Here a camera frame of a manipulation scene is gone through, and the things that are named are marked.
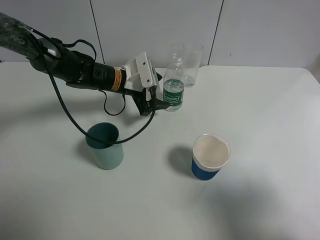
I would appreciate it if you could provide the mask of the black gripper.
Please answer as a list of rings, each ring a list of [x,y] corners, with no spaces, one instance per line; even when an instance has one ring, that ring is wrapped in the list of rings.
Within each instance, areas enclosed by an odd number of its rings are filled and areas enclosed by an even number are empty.
[[[163,76],[158,72],[155,72],[155,78],[157,82],[163,79]],[[167,103],[157,98],[147,100],[147,90],[144,88],[141,92],[125,89],[124,95],[130,96],[139,112],[140,116],[148,116],[153,111],[167,109]]]

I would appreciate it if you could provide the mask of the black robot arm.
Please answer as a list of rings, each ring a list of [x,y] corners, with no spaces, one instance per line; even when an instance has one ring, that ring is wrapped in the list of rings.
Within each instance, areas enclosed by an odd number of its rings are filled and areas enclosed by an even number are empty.
[[[34,69],[52,74],[69,87],[131,96],[142,116],[169,107],[160,98],[162,76],[145,52],[122,67],[105,65],[96,62],[95,57],[72,50],[75,43],[64,44],[47,37],[4,13],[0,15],[0,45],[26,57]]]

